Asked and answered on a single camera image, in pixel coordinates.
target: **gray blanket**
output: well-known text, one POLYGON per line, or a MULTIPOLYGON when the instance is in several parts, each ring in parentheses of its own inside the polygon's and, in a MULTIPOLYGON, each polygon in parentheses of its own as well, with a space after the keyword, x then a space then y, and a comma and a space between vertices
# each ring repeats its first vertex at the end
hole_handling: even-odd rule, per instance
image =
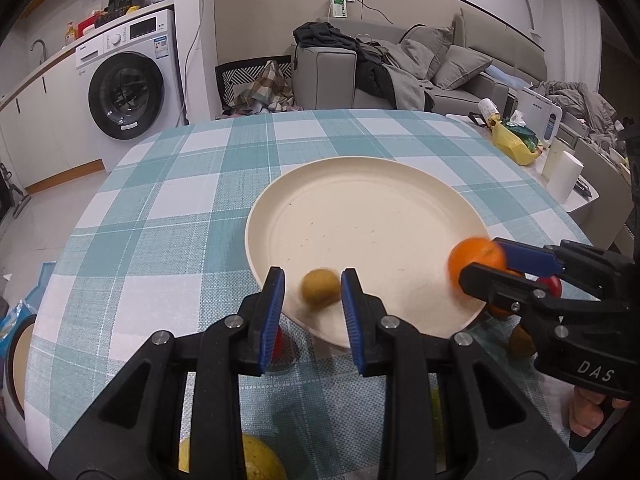
POLYGON ((543 81, 534 89, 554 104, 587 123, 588 134, 603 150, 622 149, 616 134, 616 111, 600 94, 584 83, 543 81))
POLYGON ((395 44, 376 40, 388 50, 390 64, 383 64, 389 72, 396 93, 398 110, 424 111, 424 91, 433 88, 427 79, 427 71, 433 60, 433 52, 423 44, 405 39, 395 44))

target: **washing machine door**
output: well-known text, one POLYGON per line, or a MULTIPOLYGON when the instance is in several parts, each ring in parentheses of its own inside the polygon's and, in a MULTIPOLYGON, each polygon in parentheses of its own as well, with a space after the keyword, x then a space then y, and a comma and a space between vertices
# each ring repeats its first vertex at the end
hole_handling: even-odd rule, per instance
POLYGON ((98 127, 114 139, 144 134, 164 99, 164 80, 156 63, 137 52, 107 58, 89 84, 89 110, 98 127))

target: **white washing machine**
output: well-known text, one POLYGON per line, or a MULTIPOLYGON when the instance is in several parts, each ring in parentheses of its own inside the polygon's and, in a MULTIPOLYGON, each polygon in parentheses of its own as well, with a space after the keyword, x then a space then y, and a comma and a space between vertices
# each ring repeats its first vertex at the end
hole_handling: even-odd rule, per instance
POLYGON ((76 49, 89 135, 108 172, 141 140, 185 124, 174 12, 117 25, 76 49))

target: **table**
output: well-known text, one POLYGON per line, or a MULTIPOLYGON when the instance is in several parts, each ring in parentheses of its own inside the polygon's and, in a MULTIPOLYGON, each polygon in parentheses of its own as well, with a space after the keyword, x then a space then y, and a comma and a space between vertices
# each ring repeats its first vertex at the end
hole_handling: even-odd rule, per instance
MULTIPOLYGON (((337 155, 392 158, 431 173, 474 206, 491 236, 539 246, 586 241, 533 178, 473 129, 440 115, 317 110, 166 130, 133 147, 111 173, 50 279, 26 385, 29 448, 38 460, 48 463, 151 333, 203 330, 258 290, 244 254, 256 197, 281 174, 337 155)), ((540 378, 530 360, 510 362, 500 346, 515 323, 482 314, 471 332, 567 442, 553 380, 540 378)), ((384 379, 361 378, 346 352, 287 319, 281 324, 283 361, 262 378, 240 379, 243 430, 275 450, 290 479, 375 476, 384 379)), ((183 437, 192 393, 190 381, 183 437)))
MULTIPOLYGON (((467 124, 476 132, 481 134, 489 142, 491 141, 491 131, 489 131, 484 126, 478 126, 471 119, 469 119, 469 117, 453 114, 449 114, 447 115, 447 117, 449 119, 467 124)), ((546 184, 548 183, 548 179, 542 175, 542 169, 545 167, 546 157, 548 153, 548 150, 544 149, 542 151, 542 154, 536 160, 534 160, 531 164, 522 167, 522 169, 526 171, 530 176, 532 176, 533 179, 535 179, 535 181, 540 184, 540 186, 545 188, 546 184)), ((569 198, 566 200, 566 202, 561 204, 562 208, 564 208, 564 210, 567 211, 569 215, 571 215, 571 218, 573 218, 574 221, 578 223, 578 225, 580 225, 580 223, 586 218, 591 204, 599 197, 596 189, 589 182, 587 182, 584 177, 582 177, 582 179, 587 183, 587 186, 589 186, 591 197, 584 197, 577 191, 572 190, 571 195, 569 195, 569 198)))

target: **soap bottle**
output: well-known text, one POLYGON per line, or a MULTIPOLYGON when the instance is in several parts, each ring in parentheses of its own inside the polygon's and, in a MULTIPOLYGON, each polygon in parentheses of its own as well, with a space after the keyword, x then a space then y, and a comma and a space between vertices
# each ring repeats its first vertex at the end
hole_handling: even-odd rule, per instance
POLYGON ((78 39, 78 32, 74 27, 74 23, 69 22, 67 23, 67 25, 68 27, 66 29, 66 35, 65 35, 65 45, 71 44, 78 39))

